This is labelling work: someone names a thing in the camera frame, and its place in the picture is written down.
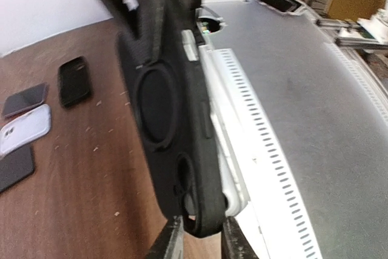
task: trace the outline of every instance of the white slotted panel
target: white slotted panel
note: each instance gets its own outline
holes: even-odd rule
[[[365,94],[369,97],[385,124],[388,126],[388,110],[387,104],[384,104],[383,101],[386,100],[381,96],[378,96],[378,88],[374,81],[369,82],[368,76],[366,76],[365,72],[361,70],[360,65],[356,61],[351,61],[347,58],[344,53],[338,48],[335,44],[328,43],[326,44],[327,48],[331,50],[332,53],[335,54],[337,58],[341,60],[341,63],[345,65],[346,69],[352,74],[352,76],[356,79],[357,83],[363,88]]]
[[[246,181],[271,258],[322,258],[309,216],[269,119],[230,49],[213,51],[219,75],[250,137],[257,186]],[[261,189],[265,180],[266,189]]]

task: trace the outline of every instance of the smartphone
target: smartphone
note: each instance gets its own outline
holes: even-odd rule
[[[295,8],[295,4],[289,0],[259,0],[259,2],[274,8],[280,13],[287,13]]]
[[[364,38],[364,39],[373,39],[376,40],[374,36],[370,34],[364,27],[360,27],[357,29],[357,32]]]
[[[35,171],[31,145],[24,145],[0,161],[0,193]]]
[[[295,5],[293,9],[288,11],[288,13],[290,13],[291,15],[298,15],[306,8],[306,5],[299,0],[288,0],[288,1],[294,3]]]
[[[78,57],[60,66],[58,86],[59,99],[65,108],[91,97],[92,85],[85,58]]]
[[[11,116],[40,106],[46,99],[47,89],[47,83],[42,83],[9,96],[4,103],[2,116],[4,118],[10,118]]]
[[[50,129],[51,113],[47,104],[14,119],[0,130],[0,159],[44,136]]]

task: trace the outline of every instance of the side button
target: side button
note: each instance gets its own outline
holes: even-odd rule
[[[213,124],[210,119],[210,108],[209,104],[201,102],[201,124],[204,137],[207,139],[213,138]]]

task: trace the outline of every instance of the wooden table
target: wooden table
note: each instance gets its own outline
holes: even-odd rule
[[[115,50],[117,28],[100,22],[0,59],[0,103],[49,83],[52,129],[33,143],[35,173],[0,194],[0,258],[142,258],[166,220],[139,142]],[[83,55],[91,100],[58,101],[58,67]],[[185,258],[220,258],[219,235],[186,235]]]

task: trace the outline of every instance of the dark gray phone case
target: dark gray phone case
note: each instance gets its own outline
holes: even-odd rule
[[[46,99],[47,91],[47,83],[42,83],[9,96],[4,103],[2,116],[10,118],[42,105]]]
[[[31,145],[24,145],[0,160],[0,193],[35,170]]]

